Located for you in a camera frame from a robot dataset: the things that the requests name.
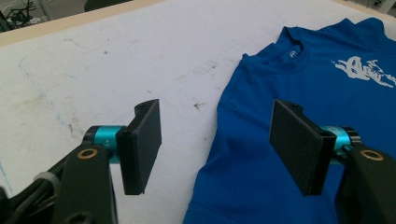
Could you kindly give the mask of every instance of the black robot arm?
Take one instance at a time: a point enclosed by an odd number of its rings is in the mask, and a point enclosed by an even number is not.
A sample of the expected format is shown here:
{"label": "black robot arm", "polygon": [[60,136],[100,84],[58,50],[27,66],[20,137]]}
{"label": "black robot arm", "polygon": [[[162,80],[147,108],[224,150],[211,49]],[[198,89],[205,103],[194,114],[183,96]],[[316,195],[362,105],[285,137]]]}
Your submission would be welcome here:
{"label": "black robot arm", "polygon": [[144,193],[162,143],[159,100],[134,112],[128,126],[92,126],[80,146],[13,198],[0,188],[0,223],[118,223],[109,163],[120,163],[125,194]]}
{"label": "black robot arm", "polygon": [[319,195],[331,160],[345,165],[340,223],[396,223],[396,162],[348,127],[319,127],[297,104],[275,100],[270,143],[304,195]]}

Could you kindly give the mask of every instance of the white graphic print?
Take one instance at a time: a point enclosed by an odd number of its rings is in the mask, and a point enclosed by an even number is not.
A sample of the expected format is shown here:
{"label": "white graphic print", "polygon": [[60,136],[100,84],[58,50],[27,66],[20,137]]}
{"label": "white graphic print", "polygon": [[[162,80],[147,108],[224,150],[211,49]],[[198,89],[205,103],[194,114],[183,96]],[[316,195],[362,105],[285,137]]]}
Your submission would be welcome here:
{"label": "white graphic print", "polygon": [[346,72],[351,78],[359,78],[362,80],[374,80],[382,86],[393,88],[396,85],[396,77],[384,73],[376,63],[378,60],[367,61],[366,65],[361,64],[361,58],[358,56],[350,57],[347,62],[338,60],[332,61],[336,68]]}

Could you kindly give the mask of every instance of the blue t-shirt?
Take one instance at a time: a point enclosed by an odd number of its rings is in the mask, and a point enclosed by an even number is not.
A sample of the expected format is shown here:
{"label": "blue t-shirt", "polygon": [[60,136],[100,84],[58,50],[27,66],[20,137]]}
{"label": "blue t-shirt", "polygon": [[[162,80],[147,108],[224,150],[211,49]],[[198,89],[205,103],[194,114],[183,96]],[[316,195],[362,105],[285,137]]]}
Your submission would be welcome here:
{"label": "blue t-shirt", "polygon": [[275,44],[244,55],[219,101],[184,223],[337,223],[344,167],[331,165],[322,194],[304,197],[269,143],[273,102],[301,105],[319,126],[352,127],[396,158],[395,64],[396,42],[377,19],[284,28]]}

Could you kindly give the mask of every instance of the cyan metal joint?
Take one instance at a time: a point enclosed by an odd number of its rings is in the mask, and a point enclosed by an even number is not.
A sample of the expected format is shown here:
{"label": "cyan metal joint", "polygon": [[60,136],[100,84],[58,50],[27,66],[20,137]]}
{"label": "cyan metal joint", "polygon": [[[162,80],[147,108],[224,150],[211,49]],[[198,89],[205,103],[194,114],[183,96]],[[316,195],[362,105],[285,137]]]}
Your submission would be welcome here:
{"label": "cyan metal joint", "polygon": [[95,134],[93,143],[95,145],[102,145],[106,150],[112,154],[110,163],[120,163],[119,155],[117,153],[117,139],[116,133],[122,126],[101,126]]}

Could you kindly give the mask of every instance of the table surface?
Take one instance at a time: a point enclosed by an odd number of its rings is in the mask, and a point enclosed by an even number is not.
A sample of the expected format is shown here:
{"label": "table surface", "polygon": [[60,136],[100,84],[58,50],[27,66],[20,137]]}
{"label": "table surface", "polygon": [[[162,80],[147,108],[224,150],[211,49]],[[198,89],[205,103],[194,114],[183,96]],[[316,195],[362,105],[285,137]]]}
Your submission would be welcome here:
{"label": "table surface", "polygon": [[[54,30],[25,40],[0,35],[0,185],[9,196],[92,125],[126,125],[135,105],[160,99],[163,144],[146,194],[124,196],[120,167],[111,172],[120,223],[181,223],[214,137],[217,103],[242,54],[275,42],[283,26],[315,30],[373,17],[330,0],[142,2],[62,29],[75,17],[37,25],[21,33]],[[396,39],[395,20],[381,18]]]}

